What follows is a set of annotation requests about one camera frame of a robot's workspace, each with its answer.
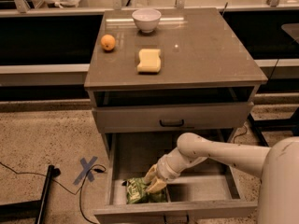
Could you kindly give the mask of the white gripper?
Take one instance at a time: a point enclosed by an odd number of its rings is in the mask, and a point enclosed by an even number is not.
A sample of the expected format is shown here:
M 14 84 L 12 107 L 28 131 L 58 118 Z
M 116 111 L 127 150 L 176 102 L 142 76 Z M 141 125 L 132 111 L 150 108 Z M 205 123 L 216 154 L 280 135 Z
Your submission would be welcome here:
M 148 185 L 147 193 L 156 193 L 166 187 L 165 181 L 171 181 L 180 176 L 188 168 L 190 161 L 187 156 L 181 154 L 176 147 L 170 153 L 164 154 L 156 164 L 153 164 L 143 177 Z

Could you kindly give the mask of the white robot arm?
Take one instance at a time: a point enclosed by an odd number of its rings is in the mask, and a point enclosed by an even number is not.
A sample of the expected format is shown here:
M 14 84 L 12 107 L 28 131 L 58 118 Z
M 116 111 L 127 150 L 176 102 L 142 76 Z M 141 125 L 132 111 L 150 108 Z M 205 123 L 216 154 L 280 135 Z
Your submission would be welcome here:
M 257 224 L 299 222 L 299 138 L 283 139 L 272 147 L 210 141 L 184 133 L 177 146 L 153 164 L 143 177 L 147 192 L 164 189 L 168 182 L 206 159 L 212 159 L 261 179 Z

